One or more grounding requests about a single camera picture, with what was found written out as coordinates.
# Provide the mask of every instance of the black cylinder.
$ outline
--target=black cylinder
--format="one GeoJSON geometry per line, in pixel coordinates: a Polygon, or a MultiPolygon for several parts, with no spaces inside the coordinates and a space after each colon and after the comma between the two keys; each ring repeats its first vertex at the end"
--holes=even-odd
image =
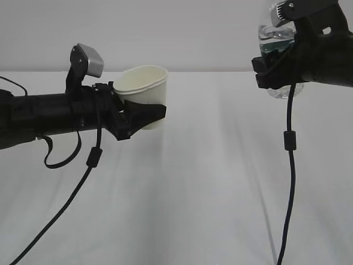
{"type": "MultiPolygon", "coordinates": [[[[95,92],[102,127],[106,127],[109,107],[104,94],[95,92]]],[[[14,97],[0,94],[0,149],[56,135],[91,130],[97,127],[93,94],[81,92],[79,99],[67,94],[14,97]]]]}

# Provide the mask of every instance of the plastic water bottle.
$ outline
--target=plastic water bottle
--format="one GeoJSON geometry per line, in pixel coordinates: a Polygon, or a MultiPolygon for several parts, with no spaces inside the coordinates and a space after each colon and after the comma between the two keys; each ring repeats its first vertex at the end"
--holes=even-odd
{"type": "MultiPolygon", "coordinates": [[[[274,27],[271,21],[271,10],[283,0],[266,0],[263,17],[259,25],[259,42],[262,57],[266,58],[267,54],[278,50],[284,51],[289,45],[294,42],[296,33],[293,22],[290,22],[281,27],[274,27]]],[[[268,93],[274,98],[286,99],[289,96],[291,86],[284,86],[280,89],[268,89],[268,93]]],[[[304,89],[304,84],[297,84],[294,96],[300,94],[304,89]]]]}

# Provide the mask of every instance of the white wall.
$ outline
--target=white wall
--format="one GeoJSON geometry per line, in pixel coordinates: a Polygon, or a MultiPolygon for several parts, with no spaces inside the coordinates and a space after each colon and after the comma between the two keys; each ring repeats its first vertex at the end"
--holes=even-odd
{"type": "MultiPolygon", "coordinates": [[[[107,71],[251,70],[263,0],[1,0],[0,70],[65,71],[73,45],[107,71]]],[[[353,2],[340,0],[353,26],[353,2]]]]}

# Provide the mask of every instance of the black robotic arm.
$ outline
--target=black robotic arm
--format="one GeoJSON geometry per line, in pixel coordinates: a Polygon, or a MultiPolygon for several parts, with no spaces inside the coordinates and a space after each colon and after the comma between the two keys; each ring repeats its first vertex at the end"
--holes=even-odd
{"type": "Polygon", "coordinates": [[[95,129],[96,103],[102,127],[119,141],[165,118],[164,105],[123,102],[114,92],[113,82],[83,86],[85,75],[100,77],[103,73],[104,62],[94,49],[78,44],[70,61],[65,93],[15,97],[0,90],[0,149],[42,136],[95,129]]]}

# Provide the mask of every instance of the black cable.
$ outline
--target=black cable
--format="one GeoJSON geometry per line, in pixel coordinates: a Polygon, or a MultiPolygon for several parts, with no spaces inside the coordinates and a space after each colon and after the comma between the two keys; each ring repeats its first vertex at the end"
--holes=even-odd
{"type": "MultiPolygon", "coordinates": [[[[291,90],[288,98],[288,105],[287,105],[287,131],[288,132],[292,131],[292,108],[293,108],[293,97],[295,93],[295,88],[296,88],[296,84],[294,83],[291,86],[291,90]]],[[[290,167],[291,167],[291,188],[290,188],[290,196],[288,201],[286,220],[283,228],[282,246],[278,257],[277,265],[282,265],[283,257],[286,251],[289,223],[292,215],[294,196],[295,196],[295,187],[296,187],[296,169],[295,169],[293,150],[289,150],[288,153],[289,153],[290,167]]]]}
{"type": "Polygon", "coordinates": [[[70,206],[70,204],[73,202],[74,198],[76,197],[77,193],[80,191],[80,189],[84,185],[84,182],[87,180],[87,178],[88,178],[89,174],[91,173],[93,167],[96,167],[97,164],[98,164],[98,161],[99,161],[100,155],[101,155],[100,144],[101,144],[102,125],[101,125],[100,112],[99,112],[99,108],[98,108],[98,105],[97,105],[97,99],[95,97],[95,90],[94,89],[92,89],[92,94],[93,94],[93,102],[94,102],[94,106],[95,106],[95,112],[96,112],[96,115],[97,115],[97,143],[96,143],[96,146],[94,148],[92,148],[92,150],[91,150],[91,153],[89,155],[87,164],[91,165],[93,163],[94,165],[88,166],[88,168],[87,168],[86,172],[84,173],[83,177],[81,178],[80,182],[77,184],[77,186],[75,187],[74,191],[71,193],[69,199],[63,205],[63,207],[48,222],[48,224],[39,232],[39,234],[32,240],[32,242],[25,248],[25,250],[13,262],[10,263],[10,265],[16,265],[18,262],[20,262],[21,259],[24,258],[24,256],[35,246],[35,244],[41,239],[41,237],[48,231],[48,229],[67,210],[67,208],[70,206]]]}
{"type": "Polygon", "coordinates": [[[14,81],[12,81],[12,80],[6,78],[6,77],[3,77],[3,76],[0,76],[0,79],[5,80],[5,81],[7,81],[7,82],[9,82],[9,83],[15,84],[16,86],[22,88],[22,90],[24,91],[25,97],[28,96],[27,89],[25,89],[25,88],[24,88],[23,86],[21,86],[20,84],[17,84],[16,82],[14,82],[14,81]]]}
{"type": "Polygon", "coordinates": [[[25,248],[25,250],[13,261],[10,263],[10,265],[15,265],[17,264],[21,259],[24,258],[24,256],[34,247],[34,245],[40,240],[40,238],[48,231],[48,229],[59,219],[59,217],[66,211],[66,209],[69,207],[69,205],[72,203],[74,200],[75,196],[81,189],[82,185],[86,181],[88,175],[90,174],[92,168],[88,167],[85,174],[83,175],[82,179],[76,186],[75,190],[72,192],[70,195],[69,199],[66,201],[66,203],[63,205],[63,207],[59,210],[59,212],[48,222],[48,224],[39,232],[39,234],[32,240],[32,242],[25,248]]]}

